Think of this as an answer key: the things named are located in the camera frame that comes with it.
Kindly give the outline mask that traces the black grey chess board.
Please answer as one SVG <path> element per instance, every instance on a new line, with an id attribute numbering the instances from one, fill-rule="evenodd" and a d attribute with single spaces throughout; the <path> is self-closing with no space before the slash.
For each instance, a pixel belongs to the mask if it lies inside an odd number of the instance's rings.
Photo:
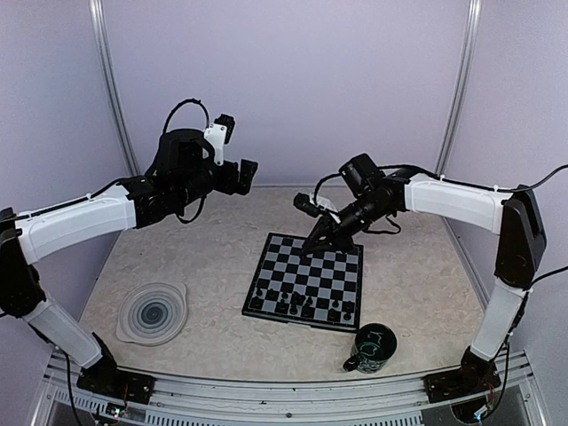
<path id="1" fill-rule="evenodd" d="M 356 333 L 362 306 L 364 248 L 356 245 L 348 252 L 324 251 L 302 256 L 304 238 L 283 233 L 269 233 L 256 266 L 241 314 L 251 318 L 295 323 L 309 327 Z M 264 294 L 256 295 L 262 288 Z M 264 300 L 261 309 L 252 309 L 253 297 Z M 340 310 L 332 306 L 340 302 Z M 278 312 L 284 301 L 288 311 Z M 355 304 L 350 323 L 343 320 L 343 302 Z M 313 308 L 311 319 L 302 318 L 304 305 Z"/>

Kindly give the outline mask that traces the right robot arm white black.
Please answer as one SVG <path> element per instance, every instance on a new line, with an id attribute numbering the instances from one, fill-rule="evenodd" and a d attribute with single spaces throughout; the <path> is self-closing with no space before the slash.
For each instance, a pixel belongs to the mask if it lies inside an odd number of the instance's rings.
<path id="1" fill-rule="evenodd" d="M 495 359 L 525 313 L 535 273 L 547 247 L 540 210 L 530 186 L 514 189 L 459 183 L 414 165 L 378 166 L 368 154 L 347 161 L 336 174 L 355 200 L 336 210 L 316 192 L 298 193 L 294 206 L 316 218 L 302 251 L 347 252 L 353 236 L 399 212 L 432 214 L 498 236 L 495 284 L 481 325 L 461 364 L 424 378 L 429 399 L 467 396 L 500 385 Z"/>

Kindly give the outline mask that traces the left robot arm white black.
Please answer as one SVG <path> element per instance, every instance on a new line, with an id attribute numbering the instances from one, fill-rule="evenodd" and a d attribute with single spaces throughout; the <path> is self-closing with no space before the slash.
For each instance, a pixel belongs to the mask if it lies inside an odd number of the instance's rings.
<path id="1" fill-rule="evenodd" d="M 95 193 L 45 209 L 1 212 L 1 311 L 22 319 L 45 341 L 60 347 L 82 369 L 81 388 L 113 395 L 126 387 L 110 350 L 41 288 L 36 263 L 48 255 L 99 236 L 142 229 L 168 216 L 181 223 L 185 207 L 213 191 L 249 193 L 257 162 L 229 162 L 225 124 L 206 130 L 161 134 L 145 174 L 118 178 Z"/>

